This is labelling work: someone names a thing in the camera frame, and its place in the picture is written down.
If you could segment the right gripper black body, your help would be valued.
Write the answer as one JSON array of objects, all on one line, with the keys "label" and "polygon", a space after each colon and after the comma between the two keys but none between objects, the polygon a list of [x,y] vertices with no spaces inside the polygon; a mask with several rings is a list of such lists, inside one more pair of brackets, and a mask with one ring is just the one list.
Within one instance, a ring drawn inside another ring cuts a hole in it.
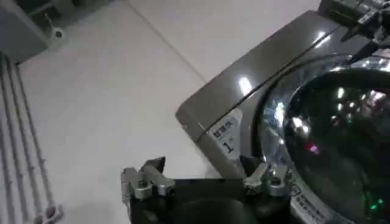
[{"label": "right gripper black body", "polygon": [[318,14],[345,27],[353,27],[365,14],[389,7],[389,0],[321,0]]}]

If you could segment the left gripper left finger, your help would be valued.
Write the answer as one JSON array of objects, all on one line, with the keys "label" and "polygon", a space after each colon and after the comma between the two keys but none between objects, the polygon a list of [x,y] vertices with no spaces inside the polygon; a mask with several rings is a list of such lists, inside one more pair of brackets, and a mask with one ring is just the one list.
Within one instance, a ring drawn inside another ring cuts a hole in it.
[{"label": "left gripper left finger", "polygon": [[154,194],[168,197],[173,194],[176,182],[163,175],[166,157],[148,159],[139,170],[134,167],[123,168],[120,174],[121,200],[129,205],[131,199],[140,201],[151,198]]}]

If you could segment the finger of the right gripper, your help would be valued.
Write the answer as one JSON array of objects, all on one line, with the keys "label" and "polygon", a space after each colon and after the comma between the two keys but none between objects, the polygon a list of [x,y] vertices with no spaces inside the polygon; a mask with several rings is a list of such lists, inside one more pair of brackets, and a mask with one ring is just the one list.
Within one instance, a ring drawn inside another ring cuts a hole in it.
[{"label": "finger of the right gripper", "polygon": [[357,53],[352,55],[348,63],[355,63],[370,57],[381,49],[389,49],[389,30],[383,26],[378,28],[374,33],[374,37],[367,44],[365,44]]},{"label": "finger of the right gripper", "polygon": [[374,42],[382,42],[385,39],[382,28],[383,15],[382,12],[368,12],[357,20],[356,24],[349,28],[346,34],[341,38],[341,42],[346,42],[355,35],[368,32],[374,25],[379,25],[374,31],[371,40]]}]

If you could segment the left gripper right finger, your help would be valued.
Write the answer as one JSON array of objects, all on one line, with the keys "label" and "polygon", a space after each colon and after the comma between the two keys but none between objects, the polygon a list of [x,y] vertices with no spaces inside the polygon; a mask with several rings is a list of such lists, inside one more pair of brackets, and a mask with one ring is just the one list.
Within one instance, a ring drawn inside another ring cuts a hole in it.
[{"label": "left gripper right finger", "polygon": [[291,193],[292,173],[289,166],[247,156],[240,156],[239,161],[246,174],[243,186],[250,194],[286,197]]}]

